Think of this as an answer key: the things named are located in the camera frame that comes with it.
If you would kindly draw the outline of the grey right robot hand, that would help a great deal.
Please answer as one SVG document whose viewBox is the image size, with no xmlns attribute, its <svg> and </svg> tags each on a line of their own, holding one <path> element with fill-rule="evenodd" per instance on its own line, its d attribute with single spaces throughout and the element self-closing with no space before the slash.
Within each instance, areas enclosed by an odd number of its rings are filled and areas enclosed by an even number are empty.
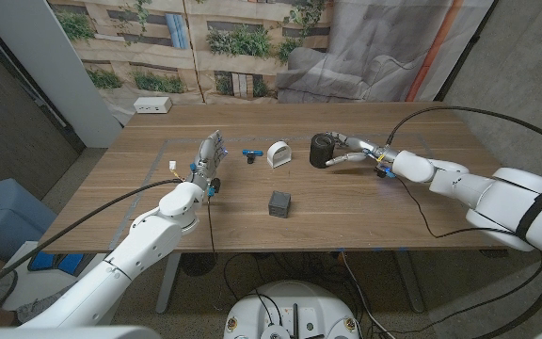
<svg viewBox="0 0 542 339">
<path fill-rule="evenodd" d="M 327 167 L 347 161 L 359 162 L 365 160 L 366 158 L 372 158 L 377 163 L 392 163 L 399 153 L 398 151 L 391 149 L 389 146 L 380 146 L 372 143 L 371 141 L 363 140 L 357 137 L 348 137 L 342 133 L 330 132 L 327 133 L 327 135 L 332 137 L 339 145 L 345 146 L 351 150 L 351 153 L 346 153 L 327 160 L 325 162 Z"/>
</svg>

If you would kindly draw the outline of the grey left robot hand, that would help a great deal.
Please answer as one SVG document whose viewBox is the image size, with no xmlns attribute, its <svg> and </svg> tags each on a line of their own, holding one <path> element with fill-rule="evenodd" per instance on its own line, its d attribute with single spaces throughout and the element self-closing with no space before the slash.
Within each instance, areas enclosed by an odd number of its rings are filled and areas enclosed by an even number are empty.
<svg viewBox="0 0 542 339">
<path fill-rule="evenodd" d="M 191 173 L 187 181 L 204 190 L 215 178 L 216 170 L 227 153 L 222 133 L 216 130 L 201 142 L 190 165 Z"/>
</svg>

